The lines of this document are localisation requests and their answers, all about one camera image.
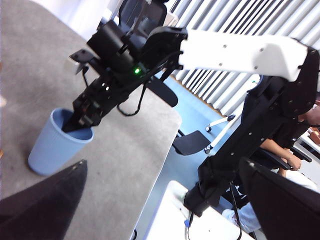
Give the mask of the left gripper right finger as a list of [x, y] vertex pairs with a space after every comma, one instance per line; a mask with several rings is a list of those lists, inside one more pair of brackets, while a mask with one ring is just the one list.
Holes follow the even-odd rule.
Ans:
[[268, 240], [318, 240], [320, 194], [243, 157], [239, 175]]

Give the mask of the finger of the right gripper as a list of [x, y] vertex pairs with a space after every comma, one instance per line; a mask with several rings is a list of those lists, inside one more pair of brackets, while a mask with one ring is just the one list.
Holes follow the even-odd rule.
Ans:
[[83, 119], [84, 115], [79, 112], [74, 112], [67, 120], [62, 124], [61, 130], [63, 132], [72, 132], [80, 129], [91, 128], [92, 125]]

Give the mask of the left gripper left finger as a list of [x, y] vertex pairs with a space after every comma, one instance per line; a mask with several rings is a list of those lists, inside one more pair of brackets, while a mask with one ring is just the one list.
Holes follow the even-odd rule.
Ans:
[[2, 240], [62, 240], [87, 181], [86, 160], [0, 201]]

